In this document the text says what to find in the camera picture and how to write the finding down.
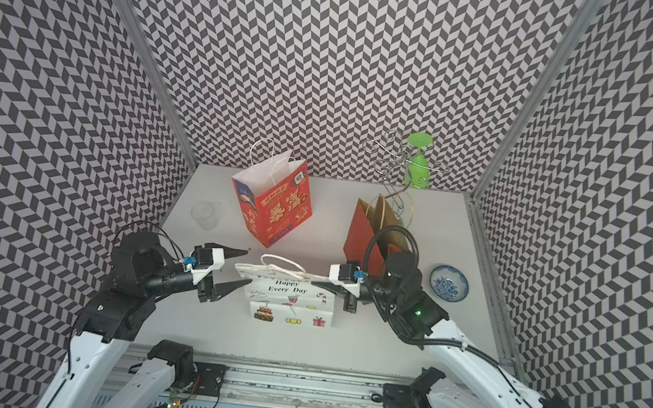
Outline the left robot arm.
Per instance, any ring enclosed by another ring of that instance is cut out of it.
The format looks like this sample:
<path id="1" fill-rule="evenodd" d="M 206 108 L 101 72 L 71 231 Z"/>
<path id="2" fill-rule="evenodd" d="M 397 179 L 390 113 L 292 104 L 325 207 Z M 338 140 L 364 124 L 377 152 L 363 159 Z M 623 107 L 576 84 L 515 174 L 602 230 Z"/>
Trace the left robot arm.
<path id="1" fill-rule="evenodd" d="M 213 273 L 244 251 L 217 243 L 198 245 L 186 255 L 176 243 L 162 245 L 158 229 L 115 238 L 112 270 L 70 329 L 66 357 L 36 408 L 92 408 L 111 371 L 128 351 L 158 303 L 171 295 L 197 293 L 200 302 L 217 302 L 246 285 L 244 279 L 216 284 Z M 166 391 L 184 396 L 220 394 L 225 368 L 198 365 L 187 344 L 162 340 L 138 365 L 122 390 L 101 408 L 150 408 Z"/>

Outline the white happy every day bag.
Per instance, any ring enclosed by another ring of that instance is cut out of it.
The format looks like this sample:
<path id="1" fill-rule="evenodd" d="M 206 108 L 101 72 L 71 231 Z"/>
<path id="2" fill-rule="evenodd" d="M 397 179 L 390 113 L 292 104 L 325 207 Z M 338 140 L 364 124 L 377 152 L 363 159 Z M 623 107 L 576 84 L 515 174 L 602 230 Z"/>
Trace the white happy every day bag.
<path id="1" fill-rule="evenodd" d="M 328 277 L 267 253 L 261 255 L 258 264 L 238 263 L 235 269 L 248 281 L 244 294 L 253 319 L 320 330 L 333 326 L 336 294 L 318 287 L 319 283 L 331 285 Z"/>

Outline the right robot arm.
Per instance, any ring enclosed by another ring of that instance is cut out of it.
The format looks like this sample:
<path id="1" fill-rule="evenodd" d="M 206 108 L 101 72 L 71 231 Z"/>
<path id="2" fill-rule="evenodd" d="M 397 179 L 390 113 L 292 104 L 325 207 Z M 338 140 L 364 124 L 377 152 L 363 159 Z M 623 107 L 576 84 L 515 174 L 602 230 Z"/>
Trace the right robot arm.
<path id="1" fill-rule="evenodd" d="M 384 263 L 380 276 L 369 271 L 369 257 L 360 265 L 341 264 L 328 280 L 315 286 L 340 295 L 348 313 L 370 301 L 401 342 L 428 352 L 457 376 L 428 369 L 410 387 L 416 408 L 571 408 L 559 395 L 543 396 L 503 369 L 478 348 L 446 310 L 422 287 L 418 243 L 408 229 L 388 226 L 410 245 Z"/>

